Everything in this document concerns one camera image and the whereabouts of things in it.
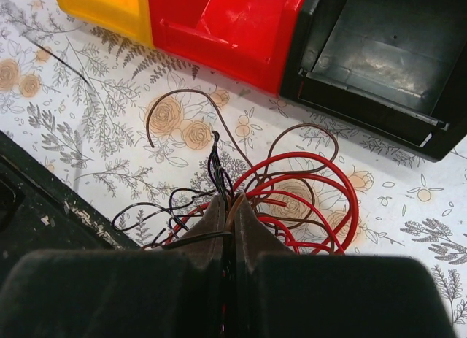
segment table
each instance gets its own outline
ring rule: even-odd
[[[212,128],[221,134],[221,158],[232,178],[246,170],[214,109],[196,94],[162,102],[150,123],[155,148],[150,147],[144,127],[148,107],[170,90],[210,93],[253,162],[266,157],[273,139],[286,128],[319,123],[338,137],[336,163],[360,202],[358,234],[347,252],[421,261],[433,275],[459,337],[467,336],[467,140],[433,164],[307,108],[75,20],[55,0],[4,0],[0,16],[1,130],[103,215],[112,219],[135,201],[166,205],[175,187],[207,188]],[[82,72],[90,86],[20,35],[24,33]],[[309,150],[329,156],[332,149],[322,132],[302,129],[288,134],[274,152]],[[294,159],[283,168],[310,166],[312,162]],[[319,183],[312,187],[320,210],[336,225],[346,200]],[[309,198],[298,181],[280,188]],[[304,213],[300,204],[271,208],[289,217]],[[141,207],[117,223],[128,226],[145,212]],[[166,219],[158,215],[128,235],[147,244]],[[324,238],[306,225],[293,232],[298,240]],[[339,236],[345,234],[343,229]]]

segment red plastic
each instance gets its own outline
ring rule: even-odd
[[[156,48],[278,94],[304,0],[149,0]]]

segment black plastic case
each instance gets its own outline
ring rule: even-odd
[[[467,0],[306,0],[281,97],[438,161],[467,135]]]

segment floral tablecloth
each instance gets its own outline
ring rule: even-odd
[[[411,256],[423,262],[459,337],[467,337],[466,140],[432,164],[344,123],[75,20],[55,0],[2,0],[0,16],[1,130],[103,215],[112,219],[135,201],[166,205],[175,187],[208,188],[212,128],[221,133],[220,155],[232,178],[246,170],[211,104],[196,94],[181,93],[161,103],[150,121],[155,148],[150,147],[144,127],[148,107],[170,90],[210,93],[254,163],[266,157],[286,128],[319,123],[338,137],[336,162],[358,193],[360,224],[348,253]],[[90,86],[21,36],[25,33],[81,72]],[[323,132],[307,128],[288,134],[275,152],[291,150],[330,156],[333,145]],[[294,159],[274,168],[312,165]],[[312,187],[317,205],[336,225],[345,214],[346,199],[319,183]],[[280,188],[311,198],[299,181]],[[287,208],[271,207],[269,212],[296,218],[306,214],[302,204],[286,201]],[[127,213],[118,225],[127,226],[144,213],[144,208],[137,215]],[[128,235],[147,244],[166,222],[159,215]],[[306,224],[293,233],[299,240],[325,237]],[[346,233],[343,229],[339,236]]]

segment yellow plastic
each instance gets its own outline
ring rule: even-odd
[[[57,0],[60,8],[81,20],[154,47],[148,0]]]

